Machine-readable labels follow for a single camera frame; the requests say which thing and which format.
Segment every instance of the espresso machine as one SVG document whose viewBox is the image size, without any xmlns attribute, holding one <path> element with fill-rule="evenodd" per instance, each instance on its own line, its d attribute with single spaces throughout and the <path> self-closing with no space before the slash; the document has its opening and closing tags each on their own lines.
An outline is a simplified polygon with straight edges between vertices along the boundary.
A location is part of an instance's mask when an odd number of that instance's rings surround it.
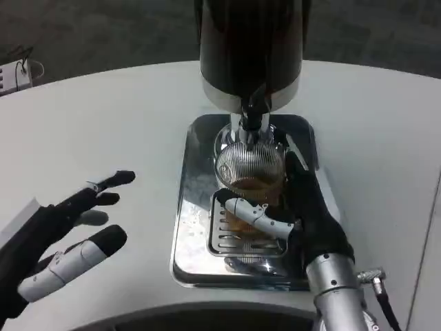
<svg viewBox="0 0 441 331">
<path fill-rule="evenodd" d="M 187 287 L 311 290 L 315 330 L 379 330 L 360 291 L 369 283 L 398 327 L 384 272 L 353 271 L 313 128 L 297 115 L 272 114 L 297 93 L 310 5 L 195 0 L 203 89 L 228 113 L 189 127 L 171 271 Z M 283 175 L 271 194 L 253 199 L 228 183 L 252 171 Z"/>
<path fill-rule="evenodd" d="M 295 247 L 246 235 L 250 228 L 229 227 L 225 208 L 214 199 L 221 188 L 216 158 L 232 144 L 247 150 L 290 148 L 305 167 L 320 169 L 312 127 L 296 115 L 270 116 L 297 92 L 308 5 L 305 0 L 195 1 L 203 89 L 228 113 L 199 117 L 188 130 L 172 257 L 173 275 L 184 285 L 308 288 Z M 329 209 L 340 220 L 325 173 L 320 173 Z"/>
</svg>

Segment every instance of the robotic hand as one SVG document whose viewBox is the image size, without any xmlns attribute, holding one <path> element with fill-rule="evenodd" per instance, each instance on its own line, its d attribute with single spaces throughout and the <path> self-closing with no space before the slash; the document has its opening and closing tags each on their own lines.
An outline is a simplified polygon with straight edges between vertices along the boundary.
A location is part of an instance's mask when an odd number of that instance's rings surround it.
<svg viewBox="0 0 441 331">
<path fill-rule="evenodd" d="M 119 200 L 118 194 L 103 191 L 134 179 L 134 172 L 118 171 L 98 183 L 88 182 L 58 205 L 42 207 L 33 200 L 0 232 L 0 328 L 6 319 L 18 317 L 29 302 L 57 291 L 124 245 L 125 232 L 111 225 L 40 261 L 41 255 L 74 226 L 103 225 L 107 214 L 91 209 Z"/>
<path fill-rule="evenodd" d="M 286 239 L 288 247 L 300 247 L 319 316 L 314 330 L 379 331 L 360 291 L 361 283 L 372 283 L 389 324 L 394 331 L 400 331 L 382 284 L 384 272 L 354 272 L 353 248 L 329 213 L 316 174 L 304 166 L 295 152 L 288 152 L 285 162 L 289 210 L 259 205 L 227 189 L 219 191 L 217 199 L 249 225 Z"/>
</svg>

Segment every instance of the white table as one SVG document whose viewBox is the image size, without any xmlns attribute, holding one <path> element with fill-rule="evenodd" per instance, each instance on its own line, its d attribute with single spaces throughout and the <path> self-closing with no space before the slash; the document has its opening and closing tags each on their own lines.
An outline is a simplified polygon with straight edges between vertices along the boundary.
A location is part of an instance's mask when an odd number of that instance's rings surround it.
<svg viewBox="0 0 441 331">
<path fill-rule="evenodd" d="M 56 203 L 115 169 L 138 178 L 106 208 L 125 247 L 64 289 L 30 305 L 5 330 L 64 331 L 150 308 L 197 301 L 263 302 L 314 311 L 308 293 L 183 288 L 170 274 L 185 134 L 219 112 L 198 62 L 115 70 L 0 98 L 0 225 L 28 198 Z M 314 126 L 348 222 L 359 269 L 383 265 L 398 319 L 409 318 L 441 165 L 441 82 L 412 74 L 305 61 L 296 100 L 280 110 Z M 50 249 L 96 232 L 82 227 Z M 367 291 L 371 310 L 384 319 Z"/>
</svg>

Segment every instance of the floor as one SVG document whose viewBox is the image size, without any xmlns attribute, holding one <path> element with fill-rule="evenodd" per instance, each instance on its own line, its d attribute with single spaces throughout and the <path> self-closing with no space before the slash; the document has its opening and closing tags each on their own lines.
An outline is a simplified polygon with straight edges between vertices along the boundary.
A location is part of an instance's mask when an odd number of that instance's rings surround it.
<svg viewBox="0 0 441 331">
<path fill-rule="evenodd" d="M 441 78 L 441 0 L 315 0 L 306 59 Z M 0 0 L 0 55 L 34 46 L 39 83 L 198 58 L 192 0 Z"/>
</svg>

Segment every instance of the stainless steel tray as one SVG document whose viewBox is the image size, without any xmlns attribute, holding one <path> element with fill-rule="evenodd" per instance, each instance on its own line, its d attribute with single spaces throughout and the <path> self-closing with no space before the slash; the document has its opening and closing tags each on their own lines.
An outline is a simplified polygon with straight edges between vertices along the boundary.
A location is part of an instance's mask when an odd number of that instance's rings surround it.
<svg viewBox="0 0 441 331">
<path fill-rule="evenodd" d="M 211 114 L 197 118 L 189 127 L 170 261 L 171 272 L 176 281 L 191 287 L 306 290 L 308 285 L 301 269 L 300 254 L 295 248 L 286 248 L 283 243 L 277 243 L 276 248 L 268 251 L 259 248 L 252 251 L 251 246 L 247 250 L 248 246 L 242 245 L 246 253 L 252 253 L 243 254 L 243 251 L 232 248 L 219 249 L 222 239 L 216 241 L 211 237 L 211 233 L 214 237 L 216 234 L 211 231 L 209 211 L 212 209 L 212 196 L 219 189 L 214 174 L 214 142 L 218 132 L 228 123 L 229 115 Z M 270 123 L 289 134 L 306 162 L 314 166 L 314 133 L 303 118 L 271 115 Z M 213 222 L 219 223 L 220 217 Z M 275 242 L 273 239 L 265 240 L 268 240 L 267 243 Z"/>
</svg>

